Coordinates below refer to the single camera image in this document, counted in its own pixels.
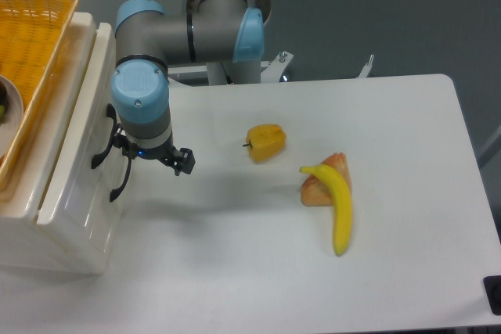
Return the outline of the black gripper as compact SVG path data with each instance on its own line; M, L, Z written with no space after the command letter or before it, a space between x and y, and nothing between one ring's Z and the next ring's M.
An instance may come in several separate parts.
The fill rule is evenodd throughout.
M136 138L126 131L120 123L111 131L111 144L120 149L122 155L130 160L141 158L144 160L168 160L169 166L175 175L191 174L196 160L191 149L175 149L173 145L172 126L155 138Z

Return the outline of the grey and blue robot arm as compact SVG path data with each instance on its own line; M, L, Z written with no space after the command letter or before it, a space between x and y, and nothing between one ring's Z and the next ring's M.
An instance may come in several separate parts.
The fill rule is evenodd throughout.
M114 144L133 160L158 160L190 174L190 149L173 145L168 69L188 63L260 60L264 20L249 0L197 0L181 16L168 16L153 0L129 0L117 11L116 69L111 106L120 118Z

